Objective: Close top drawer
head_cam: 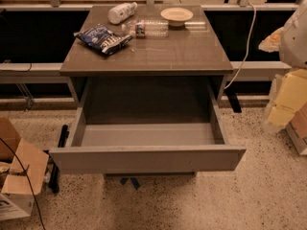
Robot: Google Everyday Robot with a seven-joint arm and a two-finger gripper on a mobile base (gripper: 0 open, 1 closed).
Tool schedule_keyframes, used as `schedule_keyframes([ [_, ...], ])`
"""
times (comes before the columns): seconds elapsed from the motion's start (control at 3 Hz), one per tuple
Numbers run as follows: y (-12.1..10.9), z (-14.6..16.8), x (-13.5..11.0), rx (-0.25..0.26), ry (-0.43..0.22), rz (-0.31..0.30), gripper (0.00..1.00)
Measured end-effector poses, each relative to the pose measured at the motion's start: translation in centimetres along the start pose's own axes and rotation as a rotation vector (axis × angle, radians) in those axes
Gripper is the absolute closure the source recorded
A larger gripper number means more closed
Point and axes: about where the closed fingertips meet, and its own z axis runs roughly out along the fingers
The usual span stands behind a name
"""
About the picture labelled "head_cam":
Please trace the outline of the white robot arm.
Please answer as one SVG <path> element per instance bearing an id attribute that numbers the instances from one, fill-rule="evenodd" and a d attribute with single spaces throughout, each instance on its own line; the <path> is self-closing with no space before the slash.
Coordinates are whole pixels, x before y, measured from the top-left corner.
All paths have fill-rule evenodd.
<path id="1" fill-rule="evenodd" d="M 264 130 L 278 132 L 307 103 L 307 1 L 300 4 L 283 27 L 262 40 L 258 48 L 278 52 L 280 61 L 292 67 L 284 76 L 275 76 L 265 109 Z"/>

